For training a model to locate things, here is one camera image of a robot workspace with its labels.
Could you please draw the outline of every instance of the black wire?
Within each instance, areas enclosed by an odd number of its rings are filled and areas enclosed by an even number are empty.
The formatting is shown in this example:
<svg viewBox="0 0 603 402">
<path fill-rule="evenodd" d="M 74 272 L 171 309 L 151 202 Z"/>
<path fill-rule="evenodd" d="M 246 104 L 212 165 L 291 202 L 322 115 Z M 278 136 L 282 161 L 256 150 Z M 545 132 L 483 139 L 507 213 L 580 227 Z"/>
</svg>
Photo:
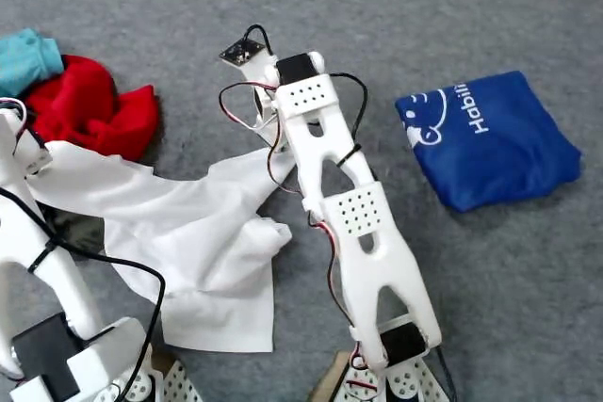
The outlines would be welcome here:
<svg viewBox="0 0 603 402">
<path fill-rule="evenodd" d="M 147 353 L 147 349 L 149 348 L 149 344 L 151 343 L 151 336 L 153 334 L 153 330 L 155 329 L 157 319 L 159 318 L 159 313 L 161 312 L 161 304 L 163 303 L 163 296 L 165 295 L 165 291 L 166 291 L 166 281 L 163 278 L 163 275 L 161 275 L 155 269 L 150 268 L 147 265 L 144 265 L 141 263 L 136 263 L 134 261 L 128 261 L 126 259 L 112 258 L 109 256 L 90 253 L 88 251 L 79 249 L 78 247 L 75 247 L 75 246 L 69 244 L 68 242 L 63 240 L 61 237 L 57 236 L 50 229 L 50 227 L 46 224 L 44 219 L 41 218 L 40 216 L 38 216 L 38 214 L 36 214 L 23 200 L 21 200 L 14 193 L 6 190 L 4 187 L 0 187 L 0 196 L 7 198 L 7 199 L 11 200 L 12 202 L 14 202 L 15 204 L 17 204 L 17 206 L 19 206 L 21 208 L 21 210 L 23 212 L 25 212 L 27 214 L 27 216 L 29 218 L 31 218 L 40 227 L 40 229 L 42 229 L 44 231 L 44 233 L 46 235 L 48 235 L 48 238 L 50 240 L 56 242 L 57 244 L 59 244 L 61 247 L 63 247 L 68 252 L 79 255 L 79 256 L 83 256 L 83 257 L 91 259 L 93 261 L 101 261 L 103 263 L 126 265 L 128 267 L 137 268 L 139 270 L 145 271 L 145 272 L 153 275 L 159 281 L 159 295 L 157 296 L 157 302 L 155 304 L 155 309 L 153 310 L 153 315 L 151 316 L 151 320 L 149 321 L 147 335 L 144 338 L 144 342 L 142 343 L 142 349 L 140 350 L 139 359 L 137 360 L 137 363 L 134 366 L 134 371 L 132 372 L 132 376 L 130 376 L 130 379 L 123 387 L 123 391 L 120 393 L 118 398 L 115 399 L 115 402 L 123 402 L 123 400 L 127 396 L 128 392 L 130 391 L 130 388 L 134 384 L 134 381 L 136 380 L 136 377 L 139 373 L 140 367 L 142 366 L 142 363 L 144 362 L 144 359 L 145 359 L 145 356 Z"/>
<path fill-rule="evenodd" d="M 444 371 L 444 377 L 446 378 L 446 384 L 448 385 L 448 391 L 450 392 L 450 394 L 448 395 L 450 402 L 457 402 L 459 399 L 457 398 L 456 387 L 454 386 L 452 374 L 450 373 L 450 370 L 446 365 L 446 360 L 444 359 L 444 352 L 442 351 L 442 347 L 436 347 L 435 353 L 437 353 L 437 358 L 440 360 L 440 365 L 442 366 L 442 370 Z"/>
<path fill-rule="evenodd" d="M 356 77 L 353 74 L 349 74 L 347 72 L 332 72 L 329 74 L 331 77 L 346 77 L 350 80 L 356 82 L 361 88 L 363 92 L 363 100 L 362 105 L 360 105 L 360 110 L 358 110 L 358 115 L 356 115 L 356 121 L 351 127 L 351 138 L 356 141 L 356 134 L 358 133 L 358 127 L 360 127 L 360 123 L 362 122 L 362 118 L 365 116 L 365 111 L 367 110 L 368 105 L 368 88 L 365 83 Z"/>
<path fill-rule="evenodd" d="M 254 30 L 259 30 L 259 32 L 262 34 L 262 36 L 264 37 L 264 43 L 266 44 L 266 50 L 268 51 L 268 53 L 271 56 L 273 56 L 274 53 L 272 52 L 272 46 L 270 46 L 270 40 L 268 39 L 268 33 L 266 32 L 266 29 L 262 25 L 260 25 L 260 24 L 251 25 L 245 32 L 245 35 L 243 35 L 243 40 L 244 41 L 248 40 L 250 33 L 252 33 Z"/>
</svg>

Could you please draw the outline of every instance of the teal cloth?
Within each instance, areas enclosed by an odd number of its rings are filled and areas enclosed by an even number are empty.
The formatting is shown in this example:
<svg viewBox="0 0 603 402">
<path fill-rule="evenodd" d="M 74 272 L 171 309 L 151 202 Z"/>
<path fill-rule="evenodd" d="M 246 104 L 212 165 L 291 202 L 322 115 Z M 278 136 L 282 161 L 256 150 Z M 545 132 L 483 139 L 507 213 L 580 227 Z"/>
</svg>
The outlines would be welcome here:
<svg viewBox="0 0 603 402">
<path fill-rule="evenodd" d="M 32 84 L 63 71 L 55 40 L 31 28 L 0 39 L 0 96 L 16 98 Z"/>
</svg>

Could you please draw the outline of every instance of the blue cloth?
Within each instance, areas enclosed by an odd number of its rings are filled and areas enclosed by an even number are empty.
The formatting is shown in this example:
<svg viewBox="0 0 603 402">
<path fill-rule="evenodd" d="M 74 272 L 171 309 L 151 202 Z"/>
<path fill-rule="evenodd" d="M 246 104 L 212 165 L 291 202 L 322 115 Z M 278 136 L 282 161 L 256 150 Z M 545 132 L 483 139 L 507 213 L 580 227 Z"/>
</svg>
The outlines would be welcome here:
<svg viewBox="0 0 603 402">
<path fill-rule="evenodd" d="M 580 151 L 521 72 L 401 98 L 396 108 L 440 201 L 458 211 L 541 197 L 580 175 Z"/>
<path fill-rule="evenodd" d="M 30 28 L 0 39 L 0 96 L 18 97 L 63 70 L 57 43 Z"/>
</svg>

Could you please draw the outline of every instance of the perforated panel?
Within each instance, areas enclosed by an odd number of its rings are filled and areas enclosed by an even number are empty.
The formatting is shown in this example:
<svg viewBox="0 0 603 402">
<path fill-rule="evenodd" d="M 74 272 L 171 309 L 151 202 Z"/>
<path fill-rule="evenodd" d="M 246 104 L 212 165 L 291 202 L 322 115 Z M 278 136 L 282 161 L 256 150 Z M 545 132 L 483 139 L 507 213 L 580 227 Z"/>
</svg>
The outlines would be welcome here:
<svg viewBox="0 0 603 402">
<path fill-rule="evenodd" d="M 283 85 L 276 90 L 276 103 L 286 119 L 338 102 L 337 93 L 328 74 Z"/>
<path fill-rule="evenodd" d="M 379 183 L 329 197 L 324 206 L 329 220 L 340 226 L 336 230 L 355 237 L 377 231 L 388 212 Z"/>
<path fill-rule="evenodd" d="M 174 363 L 163 384 L 163 402 L 203 402 L 180 362 Z"/>
<path fill-rule="evenodd" d="M 377 381 L 371 371 L 356 371 L 350 367 L 346 372 L 346 376 L 341 380 L 341 386 L 337 389 L 334 402 L 377 400 L 374 392 L 365 392 L 364 389 L 356 388 L 356 394 L 350 387 L 346 391 L 346 381 L 350 379 L 360 380 L 368 384 L 375 384 L 374 382 Z M 447 394 L 433 376 L 427 364 L 421 359 L 391 367 L 387 371 L 387 380 L 392 393 L 399 400 L 411 400 L 419 392 L 422 392 L 422 398 L 419 398 L 419 400 L 424 402 L 449 402 Z"/>
</svg>

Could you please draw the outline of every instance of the gray carpet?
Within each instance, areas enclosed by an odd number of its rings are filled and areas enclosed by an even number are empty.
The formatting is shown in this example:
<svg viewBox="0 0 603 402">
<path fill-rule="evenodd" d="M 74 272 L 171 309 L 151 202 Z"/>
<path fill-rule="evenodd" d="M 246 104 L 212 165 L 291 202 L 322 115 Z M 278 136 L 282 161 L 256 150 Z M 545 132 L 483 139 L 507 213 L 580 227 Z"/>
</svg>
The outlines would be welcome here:
<svg viewBox="0 0 603 402">
<path fill-rule="evenodd" d="M 371 89 L 359 139 L 422 269 L 461 400 L 603 400 L 603 0 L 0 0 L 0 11 L 0 34 L 35 27 L 64 52 L 103 61 L 121 89 L 155 84 L 157 168 L 171 178 L 199 178 L 259 146 L 216 100 L 239 78 L 217 55 L 248 24 L 263 23 L 280 56 L 316 48 L 331 71 L 358 74 Z M 514 69 L 584 152 L 584 174 L 543 200 L 451 213 L 408 150 L 393 101 Z M 338 86 L 351 119 L 360 93 Z M 327 192 L 341 184 L 327 181 Z M 323 235 L 285 193 L 261 214 L 294 234 L 274 260 L 275 352 L 177 350 L 207 402 L 303 401 L 334 352 L 351 347 L 325 285 Z M 151 304 L 111 268 L 81 266 L 107 320 L 148 320 Z M 23 271 L 11 294 L 20 328 L 56 308 Z"/>
</svg>

